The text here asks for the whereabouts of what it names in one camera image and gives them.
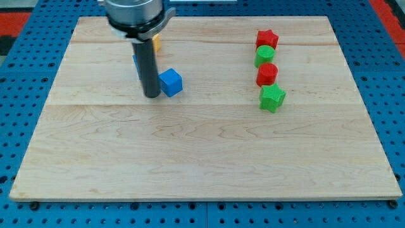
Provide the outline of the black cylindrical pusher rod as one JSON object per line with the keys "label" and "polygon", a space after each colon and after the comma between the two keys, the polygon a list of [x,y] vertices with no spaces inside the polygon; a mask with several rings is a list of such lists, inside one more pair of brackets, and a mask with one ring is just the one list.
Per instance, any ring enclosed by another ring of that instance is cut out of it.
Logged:
{"label": "black cylindrical pusher rod", "polygon": [[147,98],[156,98],[160,95],[161,89],[153,42],[151,39],[142,43],[133,42],[132,47],[137,58],[143,93]]}

